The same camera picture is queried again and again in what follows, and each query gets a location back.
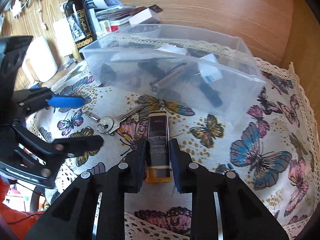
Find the bottle label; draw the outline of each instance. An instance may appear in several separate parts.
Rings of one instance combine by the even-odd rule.
[[[84,9],[71,14],[67,20],[78,49],[93,42],[92,32]]]

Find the key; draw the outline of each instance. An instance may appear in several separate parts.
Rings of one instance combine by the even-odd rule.
[[[120,123],[122,121],[127,119],[129,116],[135,114],[136,112],[140,111],[143,107],[144,107],[143,105],[139,105],[134,109],[132,109],[131,111],[119,116],[105,116],[105,117],[99,118],[94,114],[89,114],[88,112],[84,112],[84,114],[87,115],[91,120],[98,123],[97,130],[100,133],[113,135],[113,133],[119,129]]]

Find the red fabric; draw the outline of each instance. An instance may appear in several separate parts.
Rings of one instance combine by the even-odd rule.
[[[5,195],[9,191],[9,185],[4,185],[0,179],[0,214],[2,215],[6,223],[12,223],[26,218],[32,214],[42,214],[43,211],[39,212],[20,212],[7,207],[2,202],[5,199]],[[39,219],[40,216],[32,216],[19,223],[9,225],[12,232],[20,239],[24,240],[24,237],[32,225]]]

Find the wine bottle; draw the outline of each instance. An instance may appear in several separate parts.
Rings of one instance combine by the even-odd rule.
[[[81,49],[96,40],[88,23],[87,14],[84,9],[84,0],[68,0],[64,12],[73,40],[78,49]]]

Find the clear plastic bin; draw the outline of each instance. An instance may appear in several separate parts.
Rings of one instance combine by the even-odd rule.
[[[233,125],[264,85],[241,38],[199,28],[129,26],[80,52],[97,82],[189,106]]]

